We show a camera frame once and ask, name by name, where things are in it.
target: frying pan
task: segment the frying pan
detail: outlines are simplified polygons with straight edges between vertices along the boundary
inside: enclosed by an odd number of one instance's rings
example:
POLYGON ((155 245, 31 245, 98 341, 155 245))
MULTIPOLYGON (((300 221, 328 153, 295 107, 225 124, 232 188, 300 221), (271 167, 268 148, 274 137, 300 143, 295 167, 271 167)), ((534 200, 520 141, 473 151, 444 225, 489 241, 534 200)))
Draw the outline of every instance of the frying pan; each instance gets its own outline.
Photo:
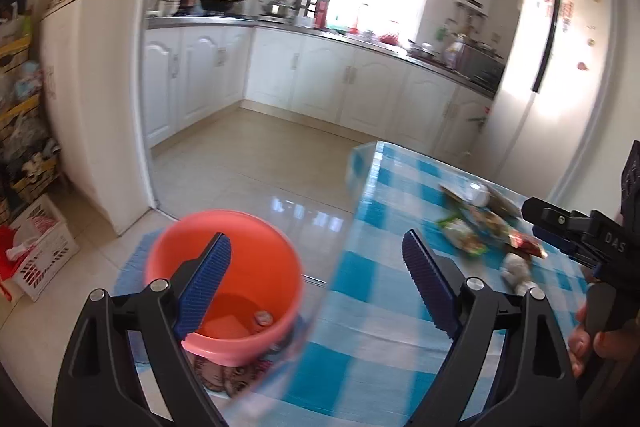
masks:
POLYGON ((200 5, 206 12, 226 13, 235 3, 241 1, 243 0, 200 0, 200 5))

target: finger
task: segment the finger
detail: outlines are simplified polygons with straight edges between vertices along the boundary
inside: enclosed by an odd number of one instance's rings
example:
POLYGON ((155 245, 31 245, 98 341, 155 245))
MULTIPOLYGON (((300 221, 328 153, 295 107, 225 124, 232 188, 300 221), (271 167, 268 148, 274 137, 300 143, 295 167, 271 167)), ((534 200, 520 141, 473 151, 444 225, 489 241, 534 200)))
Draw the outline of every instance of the finger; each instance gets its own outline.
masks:
POLYGON ((584 320, 586 317, 587 317, 587 303, 585 302, 582 306, 580 306, 580 309, 578 309, 578 311, 575 312, 575 319, 581 324, 584 324, 584 320))
POLYGON ((593 340, 593 350, 599 357, 630 360, 638 350, 640 336, 635 331, 601 331, 593 340))
POLYGON ((571 371, 575 378, 578 378, 584 371, 584 364, 571 351, 569 351, 569 360, 571 361, 571 371))
POLYGON ((567 344, 569 346, 569 351, 574 353, 576 357, 581 358, 590 349, 591 337, 589 336, 589 333, 584 331, 583 325, 578 325, 569 336, 567 344))

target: kitchen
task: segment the kitchen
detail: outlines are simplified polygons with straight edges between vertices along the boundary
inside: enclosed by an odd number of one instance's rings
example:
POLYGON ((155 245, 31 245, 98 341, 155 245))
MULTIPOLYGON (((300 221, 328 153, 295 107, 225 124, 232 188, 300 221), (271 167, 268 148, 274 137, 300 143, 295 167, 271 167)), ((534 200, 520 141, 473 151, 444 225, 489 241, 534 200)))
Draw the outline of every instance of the kitchen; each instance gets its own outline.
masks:
MULTIPOLYGON (((344 165, 348 151, 358 143, 386 139, 456 166, 465 164, 510 49, 518 0, 496 0, 489 17, 471 11, 469 3, 456 6, 455 0, 411 0, 406 5, 370 0, 372 6, 360 1, 329 0, 327 19, 335 29, 323 31, 305 27, 315 23, 312 18, 305 20, 305 10, 298 20, 293 15, 266 15, 287 9, 296 0, 243 0, 230 7, 235 15, 225 18, 203 16, 210 0, 188 0, 185 4, 193 6, 180 6, 178 13, 186 8, 190 17, 148 19, 142 102, 146 143, 152 148, 150 171, 162 210, 179 217, 211 205, 236 204, 255 212, 220 193, 215 180, 211 182, 212 162, 346 212, 353 208, 342 182, 344 165), (437 20, 443 13, 457 17, 460 24, 447 28, 455 23, 446 17, 437 20), (354 15, 359 30, 348 27, 354 15), (401 22, 391 23, 390 18, 401 22), (376 31, 367 32, 363 25, 376 31), (382 36, 390 25, 396 31, 400 28, 404 48, 368 35, 382 36), (457 43, 460 49, 450 50, 448 59, 451 65, 458 62, 459 71, 448 68, 445 50, 456 40, 450 33, 465 26, 473 32, 473 25, 478 26, 475 39, 493 39, 497 50, 487 54, 457 43), (419 44, 411 48, 407 37, 419 44), (430 51, 438 58, 424 52, 422 42, 433 43, 430 51), (493 74, 485 84, 478 79, 483 72, 493 74), (240 118, 237 112, 231 115, 238 106, 240 114, 248 109, 344 138, 334 140, 333 147, 342 151, 336 165, 317 158, 305 161, 299 153, 286 150, 282 158, 289 160, 259 168, 246 161, 246 155, 240 163, 229 159, 240 157, 237 151, 206 152, 205 142, 219 142, 216 126, 240 118), (207 168, 190 169, 196 164, 207 168), (278 174, 266 175, 264 171, 270 170, 278 174), (329 177, 322 170, 335 174, 329 177)), ((157 14, 157 4, 162 7, 171 1, 154 0, 151 15, 157 14)), ((398 42, 398 35, 387 39, 398 42)), ((313 139, 305 138, 309 148, 313 139)), ((264 142, 253 145, 263 146, 264 142)), ((263 162, 267 157, 260 156, 263 162)))

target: sticker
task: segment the sticker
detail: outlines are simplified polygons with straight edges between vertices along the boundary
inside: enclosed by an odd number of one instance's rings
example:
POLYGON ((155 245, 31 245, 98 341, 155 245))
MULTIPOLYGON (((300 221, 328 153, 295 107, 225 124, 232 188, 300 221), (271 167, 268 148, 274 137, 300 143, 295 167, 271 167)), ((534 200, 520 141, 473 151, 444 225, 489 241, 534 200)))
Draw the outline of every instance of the sticker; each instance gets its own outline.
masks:
POLYGON ((569 2, 563 2, 561 9, 560 9, 560 16, 564 17, 565 19, 570 19, 571 17, 574 16, 574 3, 569 1, 569 2))

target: blue checkered tablecloth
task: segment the blue checkered tablecloth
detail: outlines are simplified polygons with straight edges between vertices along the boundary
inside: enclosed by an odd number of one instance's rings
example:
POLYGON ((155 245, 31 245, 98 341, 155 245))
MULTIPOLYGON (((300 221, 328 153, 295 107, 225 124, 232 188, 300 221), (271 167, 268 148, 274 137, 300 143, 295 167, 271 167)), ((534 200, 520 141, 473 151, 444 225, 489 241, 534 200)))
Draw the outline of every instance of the blue checkered tablecloth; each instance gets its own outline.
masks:
MULTIPOLYGON (((450 340, 437 330, 401 254, 402 235, 419 230, 431 248, 450 257, 465 276, 508 291, 496 249, 470 258, 442 235, 441 181, 476 177, 385 142, 354 149, 348 185, 361 194, 350 235, 319 315, 299 357, 258 389, 224 410, 230 425, 260 427, 402 426, 440 368, 450 340)), ((524 197, 503 187, 520 205, 524 197)), ((522 222, 523 231, 530 226, 522 222)), ((548 296, 566 337, 584 301, 577 264, 546 245, 532 277, 548 296)), ((504 335, 495 332, 465 415, 479 412, 491 386, 504 335)))

